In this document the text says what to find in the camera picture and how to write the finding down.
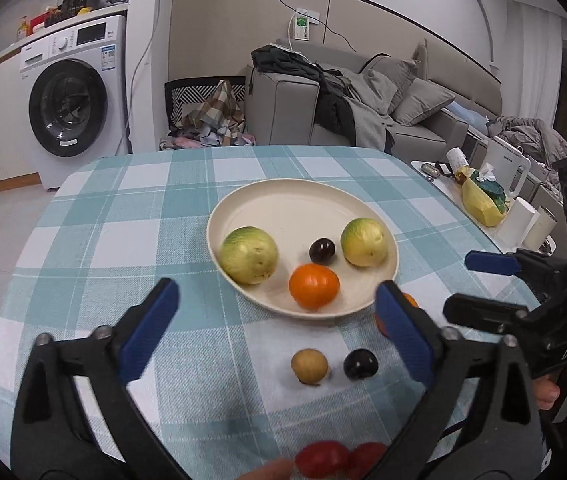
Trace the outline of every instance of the washing machine label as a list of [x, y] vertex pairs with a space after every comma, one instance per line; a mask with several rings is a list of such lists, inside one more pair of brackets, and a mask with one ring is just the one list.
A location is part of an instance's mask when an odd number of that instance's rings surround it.
[[101, 47], [101, 72], [117, 67], [115, 45]]

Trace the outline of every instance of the tablecloth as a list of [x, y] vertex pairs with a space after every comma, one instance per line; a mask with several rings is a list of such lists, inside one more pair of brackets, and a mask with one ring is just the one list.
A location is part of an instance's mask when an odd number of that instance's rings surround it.
[[[142, 378], [129, 390], [166, 448], [195, 479], [234, 479], [277, 456], [326, 438], [349, 447], [390, 443], [423, 387], [410, 380], [372, 309], [337, 322], [275, 316], [245, 300], [216, 272], [206, 248], [214, 206], [265, 178], [339, 187], [369, 204], [399, 245], [397, 282], [438, 324], [454, 292], [537, 306], [516, 278], [469, 272], [470, 250], [496, 252], [459, 209], [412, 168], [374, 150], [257, 146], [102, 158], [71, 175], [52, 199], [17, 262], [0, 314], [0, 458], [34, 338], [87, 336], [113, 324], [168, 276], [180, 310]], [[483, 335], [468, 329], [472, 338]], [[291, 356], [318, 348], [333, 378], [310, 388], [294, 379]], [[380, 369], [351, 382], [342, 362], [371, 349]], [[104, 450], [118, 451], [85, 380], [84, 407]], [[467, 411], [464, 389], [453, 421]]]

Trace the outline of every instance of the electric kettle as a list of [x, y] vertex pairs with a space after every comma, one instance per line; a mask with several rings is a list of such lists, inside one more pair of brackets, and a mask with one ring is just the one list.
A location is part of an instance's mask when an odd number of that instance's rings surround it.
[[[497, 182], [505, 190], [506, 196], [517, 198], [519, 193], [521, 193], [521, 188], [528, 173], [530, 173], [530, 160], [513, 145], [505, 142], [505, 140], [493, 137], [488, 141], [484, 166], [486, 164], [490, 164], [494, 168], [493, 174]], [[519, 168], [521, 168], [521, 178], [513, 190], [513, 181]]]

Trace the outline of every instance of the orange tomato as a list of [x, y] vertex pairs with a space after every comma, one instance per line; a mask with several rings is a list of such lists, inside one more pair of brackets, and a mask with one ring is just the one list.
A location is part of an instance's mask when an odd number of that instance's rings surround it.
[[[411, 304], [412, 306], [414, 306], [416, 308], [419, 308], [417, 301], [409, 293], [404, 292], [403, 295], [405, 296], [405, 298], [407, 299], [407, 302], [409, 304]], [[381, 332], [385, 337], [390, 338], [390, 336], [388, 335], [388, 332], [386, 331], [386, 326], [384, 325], [383, 321], [381, 319], [379, 319], [379, 317], [376, 314], [374, 315], [374, 320], [375, 320], [375, 323], [377, 323], [377, 329], [379, 330], [379, 332]]]
[[294, 301], [308, 310], [326, 306], [335, 299], [340, 287], [339, 277], [327, 267], [317, 264], [297, 267], [288, 283]]
[[411, 304], [414, 307], [419, 308], [419, 303], [417, 303], [417, 300], [415, 300], [415, 298], [413, 298], [409, 293], [404, 292], [404, 296], [406, 296], [407, 302], [409, 304]]

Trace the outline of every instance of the white tray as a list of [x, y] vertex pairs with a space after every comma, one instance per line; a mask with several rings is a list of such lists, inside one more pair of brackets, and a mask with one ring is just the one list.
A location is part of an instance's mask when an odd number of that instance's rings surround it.
[[[372, 218], [386, 226], [388, 257], [379, 267], [360, 269], [343, 257], [339, 240], [345, 226], [355, 218]], [[275, 273], [259, 285], [235, 283], [218, 261], [218, 251], [225, 237], [245, 226], [266, 231], [279, 251]], [[310, 246], [324, 237], [337, 246], [329, 268], [337, 273], [341, 291], [330, 304], [311, 312], [292, 299], [288, 281], [294, 269], [310, 263]], [[310, 180], [262, 180], [233, 191], [212, 211], [206, 242], [219, 272], [246, 298], [279, 314], [306, 319], [331, 319], [365, 309], [373, 303], [377, 286], [394, 280], [399, 267], [397, 241], [373, 209], [350, 193]]]
[[[421, 171], [421, 166], [423, 166], [424, 164], [425, 164], [425, 162], [422, 162], [420, 160], [413, 160], [412, 161], [412, 167], [415, 168], [417, 173], [419, 173], [424, 178], [427, 178], [427, 175], [423, 171]], [[462, 196], [462, 193], [461, 193], [461, 186], [459, 184], [457, 184], [457, 182], [454, 180], [454, 178], [449, 178], [449, 177], [442, 175], [439, 178], [435, 179], [435, 181], [432, 182], [432, 185], [435, 186], [444, 195], [446, 195], [454, 203], [454, 205], [456, 205], [459, 209], [461, 209], [464, 212], [464, 214], [468, 218], [470, 218], [470, 220], [472, 220], [486, 234], [486, 236], [488, 238], [490, 238], [490, 241], [492, 243], [494, 243], [494, 245], [496, 245], [497, 249], [499, 249], [499, 251], [501, 251], [503, 254], [516, 253], [517, 249], [524, 249], [525, 248], [523, 246], [511, 247], [511, 246], [503, 243], [501, 238], [499, 238], [499, 226], [497, 226], [497, 227], [486, 227], [486, 226], [484, 226], [484, 224], [482, 224], [476, 218], [474, 218], [474, 216], [469, 214], [466, 211], [466, 208], [463, 205], [463, 196]], [[552, 239], [551, 236], [548, 237], [548, 243], [550, 243], [550, 251], [551, 251], [550, 253], [552, 254], [557, 250], [557, 244]]]

